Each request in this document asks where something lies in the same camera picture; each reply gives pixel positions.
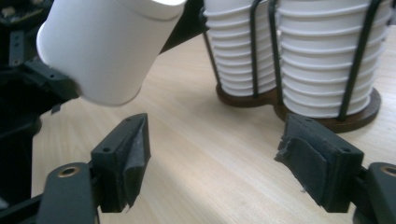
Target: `black plastic part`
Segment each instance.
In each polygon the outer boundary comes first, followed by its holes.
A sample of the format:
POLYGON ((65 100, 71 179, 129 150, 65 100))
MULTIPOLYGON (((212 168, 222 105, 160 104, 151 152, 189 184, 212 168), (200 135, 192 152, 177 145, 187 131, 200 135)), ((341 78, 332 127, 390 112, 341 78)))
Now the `black plastic part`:
POLYGON ((99 223, 88 164, 75 162, 53 170, 44 191, 37 224, 99 223))
POLYGON ((338 113, 338 119, 341 121, 344 121, 347 118, 347 109, 349 107, 349 103, 352 98, 352 93, 355 88, 355 83, 358 78, 359 69, 361 67, 361 60, 363 59, 364 51, 366 49, 366 44, 372 29, 373 21, 375 19, 376 12, 381 2, 382 0, 372 0, 370 6, 367 9, 364 18, 364 23, 361 29, 361 35, 357 43, 357 48, 352 61, 352 66, 349 71, 349 78, 346 82, 345 93, 338 113))
POLYGON ((304 189, 329 213, 347 212, 350 180, 363 153, 313 119, 289 114, 276 161, 289 167, 304 189))
POLYGON ((30 198, 32 139, 41 128, 38 115, 0 119, 0 210, 30 198))
POLYGON ((92 169, 105 192, 102 212, 118 213, 134 204, 149 158, 147 114, 125 119, 92 151, 92 169))
POLYGON ((372 163, 366 185, 378 223, 396 224, 396 165, 372 163))
POLYGON ((26 75, 24 78, 35 83, 45 91, 50 91, 64 100, 78 98, 77 85, 69 77, 49 68, 39 58, 27 61, 25 68, 34 75, 26 75))
POLYGON ((204 0, 188 0, 184 6, 183 15, 176 24, 175 29, 169 35, 161 53, 204 32, 199 14, 204 6, 204 0))
POLYGON ((41 195, 14 205, 7 210, 0 212, 0 223, 35 223, 38 207, 41 203, 41 195))
POLYGON ((376 224, 376 214, 369 197, 369 189, 366 185, 367 170, 361 167, 358 175, 354 176, 350 183, 349 199, 356 205, 353 217, 354 224, 376 224))

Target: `metal rod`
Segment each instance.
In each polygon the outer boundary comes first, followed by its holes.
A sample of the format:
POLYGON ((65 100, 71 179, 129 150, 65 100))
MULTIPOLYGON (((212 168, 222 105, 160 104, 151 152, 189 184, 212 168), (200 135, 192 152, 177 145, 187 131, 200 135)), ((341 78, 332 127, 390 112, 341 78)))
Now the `metal rod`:
POLYGON ((353 89, 355 87, 356 79, 358 77, 359 69, 361 67, 361 60, 364 55, 367 40, 369 38, 371 27, 379 4, 381 4, 381 0, 372 0, 364 18, 364 24, 361 30, 361 37, 358 41, 358 47, 355 51, 353 64, 349 71, 349 79, 346 83, 346 90, 343 96, 343 101, 341 103, 341 107, 338 113, 337 119, 340 121, 344 121, 347 118, 347 109, 350 103, 350 99, 352 97, 353 89))
POLYGON ((277 32, 276 32, 276 0, 269 0, 268 6, 268 19, 270 22, 271 42, 274 57, 274 69, 276 78, 276 94, 277 104, 283 105, 283 92, 282 92, 282 76, 280 72, 280 57, 279 49, 277 47, 277 32))
POLYGON ((259 97, 257 71, 257 40, 256 40, 256 10, 262 0, 255 0, 250 7, 250 48, 251 48, 251 75, 253 84, 253 98, 259 97))
POLYGON ((219 71, 218 71, 218 68, 216 67, 215 57, 213 55, 213 51, 212 51, 212 48, 210 47, 210 43, 209 43, 209 38, 207 37, 207 33, 206 33, 206 25, 205 25, 206 19, 204 16, 204 11, 205 11, 205 8, 202 7, 201 12, 199 14, 200 22, 201 22, 202 26, 205 28, 204 29, 205 31, 203 32, 204 41, 205 41, 207 53, 209 54, 210 63, 212 64, 213 72, 215 73, 216 81, 218 82, 219 85, 221 85, 219 71))

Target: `light wood surface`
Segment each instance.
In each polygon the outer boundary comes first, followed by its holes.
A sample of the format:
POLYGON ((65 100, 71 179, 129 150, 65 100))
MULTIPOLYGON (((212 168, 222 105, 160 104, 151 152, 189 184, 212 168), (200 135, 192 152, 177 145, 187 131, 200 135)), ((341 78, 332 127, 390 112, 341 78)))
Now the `light wood surface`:
MULTIPOLYGON (((382 96, 376 120, 342 133, 365 153, 363 165, 396 163, 396 28, 390 30, 377 70, 382 96)), ((269 105, 222 104, 203 38, 160 55, 137 98, 121 107, 70 101, 42 116, 34 139, 33 195, 47 174, 90 160, 91 150, 124 118, 148 113, 152 158, 134 207, 101 214, 102 223, 352 223, 327 214, 274 161, 284 123, 269 105)))

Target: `cup rim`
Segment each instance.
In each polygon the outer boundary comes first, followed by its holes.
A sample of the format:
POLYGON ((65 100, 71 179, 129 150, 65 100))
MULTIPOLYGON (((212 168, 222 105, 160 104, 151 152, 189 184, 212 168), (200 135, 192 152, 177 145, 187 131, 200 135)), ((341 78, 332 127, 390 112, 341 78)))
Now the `cup rim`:
MULTIPOLYGON (((385 29, 385 31, 377 36, 375 39, 367 42, 366 47, 371 47, 374 46, 375 44, 380 44, 382 40, 388 36, 389 34, 389 29, 385 29)), ((298 47, 294 47, 293 45, 287 44, 283 41, 280 41, 280 46, 284 49, 290 50, 290 51, 295 51, 295 52, 301 52, 301 53, 306 53, 306 54, 336 54, 336 53, 345 53, 349 51, 355 50, 357 47, 356 45, 350 46, 350 47, 345 47, 345 48, 339 48, 339 49, 301 49, 298 47)))
MULTIPOLYGON (((266 20, 266 17, 265 17, 265 15, 259 15, 259 16, 256 17, 256 20, 257 19, 266 20)), ((225 22, 222 25, 214 24, 214 23, 216 23, 216 22, 213 22, 212 20, 207 20, 207 22, 205 23, 205 26, 208 27, 208 28, 214 28, 214 29, 228 29, 230 27, 247 25, 247 24, 250 23, 250 19, 243 20, 243 21, 225 22)))
MULTIPOLYGON (((382 2, 379 7, 383 7, 385 4, 388 4, 389 1, 382 2)), ((298 13, 295 11, 287 10, 285 8, 279 7, 278 12, 285 17, 292 17, 292 18, 322 18, 322 17, 335 17, 335 16, 342 16, 346 14, 352 14, 357 12, 362 12, 370 6, 368 3, 360 2, 359 5, 353 7, 345 7, 345 8, 338 8, 334 10, 322 10, 320 12, 311 12, 311 13, 298 13)))
MULTIPOLYGON (((260 36, 258 39, 256 39, 257 42, 261 42, 261 41, 265 41, 265 40, 269 40, 270 39, 270 34, 268 35, 264 35, 264 36, 260 36)), ((245 46, 250 46, 251 41, 245 41, 243 43, 238 43, 237 45, 234 44, 230 44, 230 45, 218 45, 216 43, 213 43, 213 48, 215 49, 239 49, 239 48, 244 48, 245 46)))
MULTIPOLYGON (((264 32, 268 29, 269 29, 269 25, 260 26, 260 27, 256 28, 256 32, 264 32)), ((251 32, 249 30, 247 30, 245 32, 233 33, 231 35, 215 35, 211 31, 213 31, 213 30, 209 29, 207 32, 209 33, 209 36, 214 39, 234 39, 234 38, 240 38, 240 37, 244 37, 244 36, 250 36, 250 34, 251 34, 251 32)))
MULTIPOLYGON (((288 101, 287 101, 288 99, 284 99, 284 104, 285 104, 285 106, 289 109, 289 110, 291 110, 291 111, 293 111, 293 112, 295 112, 293 109, 290 109, 290 106, 288 106, 288 101)), ((363 110, 368 104, 370 104, 370 97, 368 97, 368 99, 367 99, 367 101, 366 102, 364 102, 364 104, 362 105, 362 106, 360 106, 360 107, 357 107, 357 108, 354 108, 353 110, 349 110, 348 109, 348 111, 346 112, 348 115, 352 115, 352 114, 355 114, 355 113, 358 113, 359 111, 361 111, 361 110, 363 110)), ((303 116, 307 116, 307 117, 309 117, 309 118, 313 118, 313 119, 322 119, 322 118, 336 118, 337 116, 338 116, 338 111, 337 112, 335 112, 335 113, 327 113, 327 114, 309 114, 309 113, 298 113, 298 112, 295 112, 295 113, 297 113, 297 114, 300 114, 300 115, 303 115, 303 116)))
MULTIPOLYGON (((370 78, 370 80, 369 80, 367 83, 361 84, 360 86, 354 88, 353 91, 362 91, 362 90, 364 90, 365 88, 370 87, 370 85, 373 85, 373 83, 374 83, 376 77, 377 77, 377 74, 374 73, 373 76, 370 78)), ((292 85, 290 85, 288 82, 285 82, 285 80, 282 80, 282 83, 283 83, 283 85, 285 85, 287 88, 291 89, 292 91, 296 91, 296 92, 298 92, 298 93, 300 93, 300 94, 302 94, 302 95, 315 95, 315 96, 324 96, 324 95, 329 96, 329 95, 332 95, 332 96, 335 96, 335 95, 343 95, 344 92, 345 92, 345 90, 342 90, 342 91, 332 91, 332 92, 329 92, 329 91, 328 91, 328 92, 323 92, 323 91, 321 91, 321 92, 302 91, 302 90, 298 90, 298 89, 292 87, 292 85)))
MULTIPOLYGON (((388 14, 376 21, 373 22, 372 29, 373 27, 377 27, 379 25, 386 25, 386 22, 389 20, 390 16, 392 15, 392 10, 389 10, 388 14)), ((332 32, 328 31, 319 31, 319 32, 300 32, 299 30, 295 29, 290 29, 290 28, 285 28, 281 24, 279 24, 278 28, 282 33, 286 33, 288 35, 296 35, 296 36, 335 36, 335 35, 349 35, 353 34, 356 32, 359 32, 362 29, 362 25, 356 26, 356 27, 351 27, 351 28, 346 28, 342 30, 336 30, 332 32)))
MULTIPOLYGON (((364 59, 361 60, 361 63, 368 63, 371 60, 376 60, 377 57, 379 55, 381 55, 384 50, 385 50, 385 46, 381 45, 381 47, 379 48, 379 50, 376 53, 374 53, 368 57, 365 57, 364 59)), ((300 68, 310 69, 310 70, 319 70, 319 71, 320 70, 333 70, 333 69, 348 68, 353 64, 353 62, 351 62, 351 63, 339 63, 339 64, 332 64, 332 65, 312 65, 312 64, 306 64, 306 63, 297 63, 297 62, 294 62, 293 60, 288 59, 287 57, 284 57, 284 56, 281 58, 282 58, 282 61, 285 61, 286 63, 289 63, 295 67, 300 67, 300 68)))
MULTIPOLYGON (((351 100, 349 102, 349 105, 354 105, 354 104, 357 104, 357 103, 361 103, 363 100, 367 100, 367 99, 370 101, 370 93, 371 92, 369 92, 368 94, 365 94, 364 97, 360 97, 358 100, 356 100, 356 99, 353 100, 353 101, 351 100)), ((293 96, 290 97, 290 95, 288 93, 286 93, 285 96, 287 96, 287 98, 292 100, 295 104, 303 105, 303 106, 309 106, 309 107, 314 107, 314 108, 338 107, 338 106, 341 106, 341 103, 342 103, 342 102, 340 102, 340 103, 332 103, 332 104, 326 104, 326 105, 313 105, 313 104, 303 103, 303 102, 299 101, 298 99, 296 99, 293 96)))
MULTIPOLYGON (((266 3, 267 3, 267 0, 261 1, 259 3, 259 5, 260 4, 266 4, 266 3)), ((204 11, 204 16, 206 16, 206 17, 214 17, 214 18, 227 17, 227 16, 233 15, 235 13, 244 12, 246 10, 249 10, 250 8, 251 8, 251 5, 247 5, 246 7, 240 7, 240 8, 237 8, 237 9, 228 10, 228 11, 222 11, 222 12, 217 12, 217 13, 216 12, 207 11, 207 9, 206 9, 204 11)))
MULTIPOLYGON (((274 88, 274 84, 275 84, 275 80, 271 81, 270 83, 265 83, 265 84, 263 84, 263 85, 260 85, 260 86, 259 86, 259 91, 263 91, 263 90, 260 90, 260 88, 263 88, 264 91, 269 91, 269 90, 271 90, 271 89, 274 88)), ((228 88, 228 87, 226 87, 226 86, 223 86, 223 85, 221 85, 221 88, 222 88, 222 89, 225 88, 225 89, 227 89, 228 91, 234 91, 234 92, 238 92, 238 91, 249 91, 249 89, 251 89, 251 94, 239 94, 238 96, 247 96, 247 95, 252 95, 252 94, 253 94, 253 87, 249 87, 249 88, 245 88, 245 89, 241 89, 241 90, 237 90, 237 91, 231 90, 230 88, 228 88)))
MULTIPOLYGON (((268 76, 267 79, 268 80, 265 80, 264 83, 262 83, 262 84, 260 84, 260 81, 258 80, 259 81, 259 83, 258 83, 259 85, 258 86, 261 87, 261 86, 267 85, 268 83, 274 82, 275 77, 268 76)), ((253 82, 251 83, 251 86, 249 86, 249 87, 235 87, 235 86, 233 86, 233 84, 230 86, 228 84, 221 83, 221 80, 224 80, 224 78, 220 78, 221 86, 225 85, 229 89, 246 90, 246 89, 253 88, 253 82)))
MULTIPOLYGON (((375 72, 375 70, 378 69, 380 65, 379 61, 376 61, 375 64, 370 67, 367 70, 364 70, 362 72, 359 73, 359 77, 366 77, 369 76, 372 72, 375 72)), ((323 85, 325 83, 329 84, 329 83, 340 83, 340 82, 345 82, 348 80, 348 77, 343 77, 343 78, 337 78, 337 79, 330 79, 330 80, 321 80, 321 79, 310 79, 310 78, 303 78, 303 77, 298 77, 298 76, 294 76, 291 74, 290 71, 288 71, 287 69, 281 69, 282 73, 285 73, 286 76, 297 80, 297 81, 302 81, 302 82, 308 82, 308 83, 313 83, 313 84, 319 84, 319 85, 323 85)))

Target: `screw hole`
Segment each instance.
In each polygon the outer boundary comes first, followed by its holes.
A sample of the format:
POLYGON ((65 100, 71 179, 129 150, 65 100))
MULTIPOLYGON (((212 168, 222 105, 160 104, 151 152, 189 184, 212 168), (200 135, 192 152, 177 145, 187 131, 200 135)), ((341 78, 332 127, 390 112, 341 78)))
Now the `screw hole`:
POLYGON ((387 175, 396 176, 396 168, 390 166, 383 166, 382 171, 387 175))
POLYGON ((345 151, 345 152, 351 152, 351 150, 347 147, 341 147, 341 150, 345 151))
POLYGON ((79 172, 77 166, 66 167, 58 174, 59 177, 69 177, 79 172))
POLYGON ((21 63, 21 61, 20 61, 20 60, 14 60, 12 63, 13 63, 14 65, 18 65, 18 64, 21 63))

